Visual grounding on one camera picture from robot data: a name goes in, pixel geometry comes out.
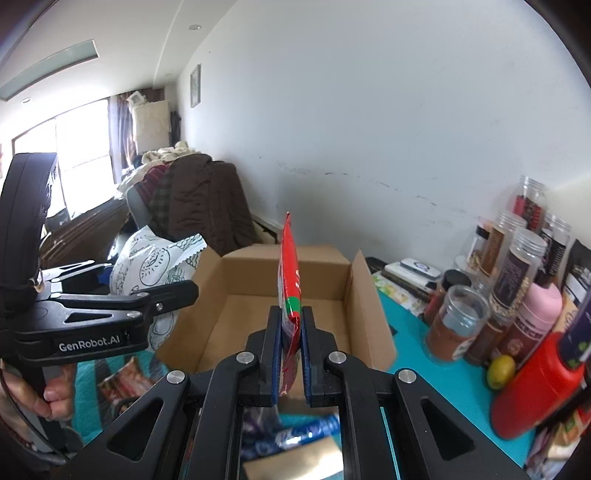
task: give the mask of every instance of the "white plastic bag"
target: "white plastic bag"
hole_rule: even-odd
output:
[[[145,226],[127,240],[111,273],[113,295],[129,295],[148,287],[190,280],[201,252],[207,247],[201,235],[180,242],[154,235]],[[148,350],[155,351],[173,331],[178,310],[158,315],[148,333]]]

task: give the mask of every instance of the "curtain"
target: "curtain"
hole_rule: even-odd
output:
[[[133,138],[133,120],[131,112],[129,111],[129,104],[127,99],[134,92],[120,93],[109,98],[109,113],[111,115],[110,123],[111,129],[117,134],[112,135],[114,144],[111,145],[113,149],[113,157],[120,158],[121,169],[132,166],[132,162],[137,152],[135,151],[135,142]],[[139,92],[146,97],[149,102],[159,102],[164,100],[164,89],[144,88]]]

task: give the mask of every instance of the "pink bottle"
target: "pink bottle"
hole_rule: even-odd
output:
[[[533,283],[517,311],[517,318],[492,353],[492,358],[509,355],[515,359],[517,368],[538,348],[552,329],[560,310],[562,296],[556,285],[547,288]]]

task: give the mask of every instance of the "red bottle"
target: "red bottle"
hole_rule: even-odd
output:
[[[585,366],[564,366],[557,349],[562,335],[548,335],[492,403],[491,424],[499,437],[509,440],[532,429],[580,386]]]

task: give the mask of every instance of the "red packet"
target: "red packet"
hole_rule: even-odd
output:
[[[279,305],[281,316],[281,364],[280,395],[289,392],[293,385],[300,359],[301,289],[296,245],[291,235],[291,216],[288,213],[281,238],[278,273]]]

